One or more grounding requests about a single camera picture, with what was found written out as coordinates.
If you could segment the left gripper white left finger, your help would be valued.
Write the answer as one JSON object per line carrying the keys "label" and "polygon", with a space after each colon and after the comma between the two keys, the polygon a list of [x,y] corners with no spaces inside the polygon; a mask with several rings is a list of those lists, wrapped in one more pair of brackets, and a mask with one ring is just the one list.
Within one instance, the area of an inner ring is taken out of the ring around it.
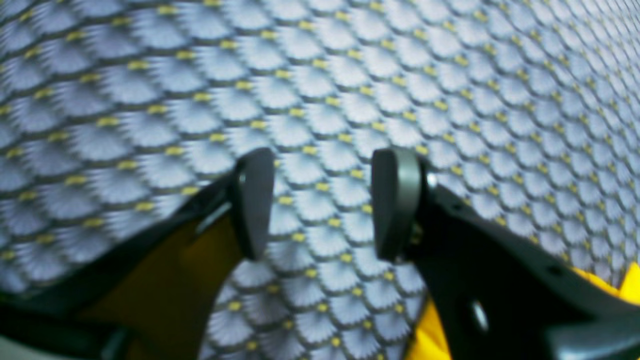
{"label": "left gripper white left finger", "polygon": [[182,227],[194,225],[193,234],[186,236],[191,243],[226,215],[240,257],[259,260],[270,237],[274,183],[272,150],[263,147],[245,153],[230,173],[197,191],[171,216],[140,230],[64,281],[33,295],[2,300],[1,307],[59,317],[80,312],[114,292]]}

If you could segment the left gripper black-tipped right finger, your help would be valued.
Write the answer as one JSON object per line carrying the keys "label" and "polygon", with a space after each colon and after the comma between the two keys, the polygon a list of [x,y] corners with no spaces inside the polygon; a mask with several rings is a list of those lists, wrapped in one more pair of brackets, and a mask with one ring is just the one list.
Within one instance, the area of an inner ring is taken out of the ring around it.
{"label": "left gripper black-tipped right finger", "polygon": [[454,360],[637,360],[639,307],[482,218],[405,148],[371,158],[375,252],[412,263]]}

